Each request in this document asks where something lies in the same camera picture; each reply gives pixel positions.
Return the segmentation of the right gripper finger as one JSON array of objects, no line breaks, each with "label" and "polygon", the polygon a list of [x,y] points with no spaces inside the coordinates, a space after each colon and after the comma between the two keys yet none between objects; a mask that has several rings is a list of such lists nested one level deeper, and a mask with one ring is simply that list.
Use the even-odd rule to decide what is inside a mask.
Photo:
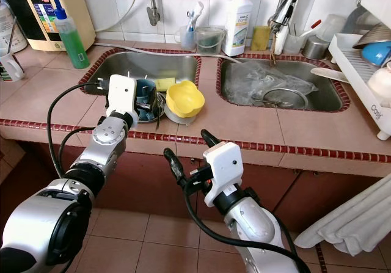
[{"label": "right gripper finger", "polygon": [[215,147],[215,145],[221,143],[221,140],[211,134],[207,129],[202,129],[200,134],[208,148]]},{"label": "right gripper finger", "polygon": [[191,180],[185,172],[184,167],[182,166],[178,156],[176,156],[176,154],[173,150],[171,150],[171,148],[165,148],[164,157],[170,165],[170,169],[174,175],[175,181],[184,193],[188,193],[188,187],[190,187]]}]

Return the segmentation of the shallow stainless steel bowl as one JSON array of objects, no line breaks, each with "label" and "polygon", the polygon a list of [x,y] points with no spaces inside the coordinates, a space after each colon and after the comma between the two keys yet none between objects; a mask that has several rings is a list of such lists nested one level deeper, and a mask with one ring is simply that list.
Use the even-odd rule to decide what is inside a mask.
[{"label": "shallow stainless steel bowl", "polygon": [[137,95],[135,111],[139,114],[139,124],[157,122],[164,116],[165,97],[161,93]]}]

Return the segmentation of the teal plastic mug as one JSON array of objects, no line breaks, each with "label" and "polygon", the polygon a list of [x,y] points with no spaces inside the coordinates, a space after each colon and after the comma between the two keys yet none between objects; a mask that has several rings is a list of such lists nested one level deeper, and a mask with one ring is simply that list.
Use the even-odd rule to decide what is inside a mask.
[{"label": "teal plastic mug", "polygon": [[135,89],[135,105],[139,111],[151,112],[157,107],[156,83],[149,79],[137,79]]}]

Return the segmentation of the yellow plastic suction bowl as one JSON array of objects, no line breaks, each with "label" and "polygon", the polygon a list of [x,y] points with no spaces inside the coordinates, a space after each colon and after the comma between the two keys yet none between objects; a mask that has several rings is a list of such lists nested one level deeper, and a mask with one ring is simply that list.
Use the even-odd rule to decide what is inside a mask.
[{"label": "yellow plastic suction bowl", "polygon": [[166,91],[165,115],[179,125],[190,125],[204,108],[206,99],[192,81],[182,81]]}]

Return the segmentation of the chrome kitchen faucet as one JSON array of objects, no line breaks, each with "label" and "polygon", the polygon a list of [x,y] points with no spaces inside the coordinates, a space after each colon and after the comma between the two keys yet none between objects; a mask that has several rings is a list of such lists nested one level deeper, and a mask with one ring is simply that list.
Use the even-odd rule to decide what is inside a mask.
[{"label": "chrome kitchen faucet", "polygon": [[270,47],[270,66],[276,66],[276,56],[281,54],[288,35],[288,27],[298,0],[279,0],[274,13],[268,20],[272,44]]}]

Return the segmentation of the dark red base cabinet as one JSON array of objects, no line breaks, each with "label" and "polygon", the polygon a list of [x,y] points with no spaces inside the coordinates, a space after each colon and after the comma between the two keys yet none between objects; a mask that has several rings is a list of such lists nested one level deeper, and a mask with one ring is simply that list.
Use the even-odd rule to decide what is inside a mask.
[{"label": "dark red base cabinet", "polygon": [[[243,186],[251,187],[266,209],[293,231],[301,231],[360,191],[391,175],[391,138],[371,131],[326,127],[288,133],[257,126],[211,125],[210,133],[240,145]],[[186,170],[203,164],[206,150],[196,126],[176,134],[139,131],[128,138],[97,198],[99,207],[185,217],[181,189],[162,156],[173,148]]]}]

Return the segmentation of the clear toothbrush cup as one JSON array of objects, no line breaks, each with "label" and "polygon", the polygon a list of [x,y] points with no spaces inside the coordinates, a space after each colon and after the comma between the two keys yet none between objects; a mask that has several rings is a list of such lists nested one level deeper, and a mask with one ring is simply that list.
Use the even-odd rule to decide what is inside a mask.
[{"label": "clear toothbrush cup", "polygon": [[179,27],[174,35],[174,41],[180,45],[183,50],[195,51],[195,31],[189,24]]}]

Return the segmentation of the green dish soap bottle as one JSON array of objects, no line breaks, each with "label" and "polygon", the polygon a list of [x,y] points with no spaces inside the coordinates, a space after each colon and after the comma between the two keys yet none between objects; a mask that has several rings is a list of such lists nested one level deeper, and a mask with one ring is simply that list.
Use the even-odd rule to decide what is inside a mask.
[{"label": "green dish soap bottle", "polygon": [[59,38],[64,44],[67,55],[75,69],[83,69],[89,66],[86,49],[84,49],[81,36],[76,29],[76,23],[67,16],[66,11],[58,7],[55,9],[55,24]]}]

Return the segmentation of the white plastic ladle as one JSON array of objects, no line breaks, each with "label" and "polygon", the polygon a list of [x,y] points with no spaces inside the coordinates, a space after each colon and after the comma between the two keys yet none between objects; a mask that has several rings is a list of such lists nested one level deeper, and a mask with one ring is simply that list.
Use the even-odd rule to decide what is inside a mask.
[{"label": "white plastic ladle", "polygon": [[332,70],[326,67],[314,67],[310,70],[311,74],[321,76],[324,78],[329,78],[334,81],[340,81],[343,83],[350,84],[348,79],[346,78],[346,75],[343,74],[343,72],[338,70]]}]

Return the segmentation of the small steel cup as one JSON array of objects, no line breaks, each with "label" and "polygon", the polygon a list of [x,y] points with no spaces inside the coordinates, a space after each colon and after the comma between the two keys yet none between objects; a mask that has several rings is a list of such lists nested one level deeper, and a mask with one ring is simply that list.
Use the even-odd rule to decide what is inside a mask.
[{"label": "small steel cup", "polygon": [[316,35],[307,37],[302,47],[302,55],[310,60],[322,60],[326,56],[330,42],[318,38]]}]

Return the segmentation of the white hanging towel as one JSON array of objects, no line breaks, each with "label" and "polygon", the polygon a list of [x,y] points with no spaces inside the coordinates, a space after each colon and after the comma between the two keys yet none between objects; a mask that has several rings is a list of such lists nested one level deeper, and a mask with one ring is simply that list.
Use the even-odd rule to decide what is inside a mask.
[{"label": "white hanging towel", "polygon": [[391,173],[305,229],[294,245],[311,248],[322,241],[351,256],[372,252],[391,234]]}]

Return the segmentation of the red white utensil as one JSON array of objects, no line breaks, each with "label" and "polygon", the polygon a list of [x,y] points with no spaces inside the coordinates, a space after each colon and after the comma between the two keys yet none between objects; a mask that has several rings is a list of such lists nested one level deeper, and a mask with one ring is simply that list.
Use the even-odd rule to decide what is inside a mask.
[{"label": "red white utensil", "polygon": [[313,35],[316,32],[316,28],[318,27],[319,24],[321,24],[321,22],[322,22],[321,20],[318,20],[318,21],[314,22],[313,24],[311,24],[310,29],[307,31],[304,31],[304,33],[302,33],[300,35],[300,37],[307,38],[307,37]]}]

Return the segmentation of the translucent plastic container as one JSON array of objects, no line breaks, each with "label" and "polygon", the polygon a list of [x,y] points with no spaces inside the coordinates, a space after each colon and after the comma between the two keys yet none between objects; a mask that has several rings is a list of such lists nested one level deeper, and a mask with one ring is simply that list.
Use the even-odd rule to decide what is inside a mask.
[{"label": "translucent plastic container", "polygon": [[316,36],[325,42],[331,42],[334,35],[340,33],[346,24],[346,17],[336,14],[329,14],[321,23],[320,29]]}]

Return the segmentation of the blue plastic bowl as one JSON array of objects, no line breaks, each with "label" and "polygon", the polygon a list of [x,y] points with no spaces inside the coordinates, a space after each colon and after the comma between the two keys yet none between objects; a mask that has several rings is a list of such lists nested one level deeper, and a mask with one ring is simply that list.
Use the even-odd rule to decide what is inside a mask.
[{"label": "blue plastic bowl", "polygon": [[361,50],[361,56],[375,67],[383,67],[391,60],[391,41],[372,42]]}]

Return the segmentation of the large steel bowl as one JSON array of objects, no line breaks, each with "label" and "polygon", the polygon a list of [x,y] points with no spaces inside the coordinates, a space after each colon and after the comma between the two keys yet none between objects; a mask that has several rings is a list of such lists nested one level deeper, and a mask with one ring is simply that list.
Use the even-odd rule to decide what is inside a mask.
[{"label": "large steel bowl", "polygon": [[391,42],[391,28],[383,23],[377,23],[366,34],[361,35],[360,39],[353,46],[354,49],[363,49],[364,46],[376,42]]}]

